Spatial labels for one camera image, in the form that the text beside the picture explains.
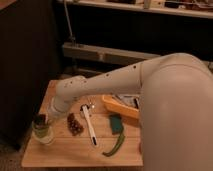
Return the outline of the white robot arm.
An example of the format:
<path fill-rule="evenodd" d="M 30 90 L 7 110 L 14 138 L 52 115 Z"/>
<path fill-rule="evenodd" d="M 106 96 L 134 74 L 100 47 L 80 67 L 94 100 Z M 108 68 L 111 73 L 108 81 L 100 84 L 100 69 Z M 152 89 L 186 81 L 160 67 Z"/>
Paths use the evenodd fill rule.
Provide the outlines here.
<path fill-rule="evenodd" d="M 213 73 L 197 57 L 172 53 L 91 78 L 61 80 L 48 117 L 86 95 L 137 94 L 144 171 L 213 171 Z"/>

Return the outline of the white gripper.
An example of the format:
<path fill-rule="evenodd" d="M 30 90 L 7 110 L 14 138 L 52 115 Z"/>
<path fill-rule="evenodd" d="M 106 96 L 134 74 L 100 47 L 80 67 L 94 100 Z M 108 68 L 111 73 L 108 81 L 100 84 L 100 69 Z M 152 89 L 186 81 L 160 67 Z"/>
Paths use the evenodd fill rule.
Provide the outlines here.
<path fill-rule="evenodd" d="M 64 116 L 67 112 L 67 105 L 62 101 L 52 99 L 47 107 L 47 114 L 49 120 L 56 120 Z"/>

